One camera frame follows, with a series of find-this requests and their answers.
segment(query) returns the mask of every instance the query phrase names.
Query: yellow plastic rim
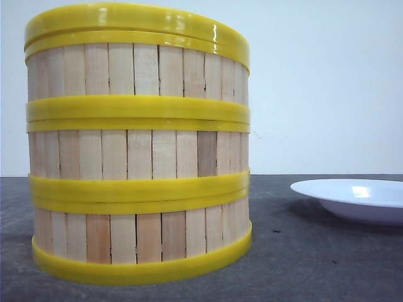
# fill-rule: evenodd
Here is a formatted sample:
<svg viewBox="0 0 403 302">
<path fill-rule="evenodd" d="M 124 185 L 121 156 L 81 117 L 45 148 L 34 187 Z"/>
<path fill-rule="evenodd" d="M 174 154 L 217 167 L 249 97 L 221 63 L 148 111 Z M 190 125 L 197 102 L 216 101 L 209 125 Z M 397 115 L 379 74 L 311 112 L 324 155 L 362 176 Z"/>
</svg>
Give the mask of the yellow plastic rim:
<svg viewBox="0 0 403 302">
<path fill-rule="evenodd" d="M 84 214 L 143 214 L 206 208 L 248 194 L 249 171 L 179 179 L 89 181 L 29 176 L 32 203 Z"/>
<path fill-rule="evenodd" d="M 63 96 L 26 105 L 27 131 L 158 129 L 249 132 L 249 108 L 171 96 Z"/>
<path fill-rule="evenodd" d="M 231 121 L 204 121 L 169 118 L 76 118 L 32 121 L 27 132 L 53 130 L 184 130 L 250 132 L 250 126 Z"/>
<path fill-rule="evenodd" d="M 48 48 L 99 42 L 201 50 L 228 57 L 249 69 L 249 45 L 238 32 L 215 20 L 160 6 L 132 3 L 64 6 L 34 17 L 25 30 L 27 59 Z"/>
<path fill-rule="evenodd" d="M 252 224 L 238 241 L 189 258 L 145 264 L 95 264 L 69 260 L 46 253 L 32 238 L 33 260 L 50 275 L 102 285 L 141 285 L 186 279 L 223 268 L 241 258 L 252 242 Z"/>
</svg>

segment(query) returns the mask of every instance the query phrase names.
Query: bamboo steamer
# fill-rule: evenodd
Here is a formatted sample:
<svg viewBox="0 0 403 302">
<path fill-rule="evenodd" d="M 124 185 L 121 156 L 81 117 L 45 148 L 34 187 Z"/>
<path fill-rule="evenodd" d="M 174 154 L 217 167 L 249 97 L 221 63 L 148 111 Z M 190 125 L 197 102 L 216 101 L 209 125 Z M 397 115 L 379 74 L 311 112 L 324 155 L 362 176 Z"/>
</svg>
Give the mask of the bamboo steamer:
<svg viewBox="0 0 403 302">
<path fill-rule="evenodd" d="M 29 22 L 39 268 L 145 284 L 248 250 L 248 51 L 223 24 L 156 6 L 78 4 Z"/>
</svg>

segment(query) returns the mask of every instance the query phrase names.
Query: white backdrop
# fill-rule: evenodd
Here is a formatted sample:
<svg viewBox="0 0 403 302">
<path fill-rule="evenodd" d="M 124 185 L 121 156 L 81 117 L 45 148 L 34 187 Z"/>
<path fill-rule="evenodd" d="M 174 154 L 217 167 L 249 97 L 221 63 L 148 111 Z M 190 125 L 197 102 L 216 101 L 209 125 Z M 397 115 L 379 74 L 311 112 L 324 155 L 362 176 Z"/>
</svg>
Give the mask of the white backdrop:
<svg viewBox="0 0 403 302">
<path fill-rule="evenodd" d="M 2 176 L 29 169 L 25 25 L 82 2 L 1 1 Z M 252 173 L 403 173 L 403 1 L 141 2 L 208 16 L 248 39 Z"/>
</svg>

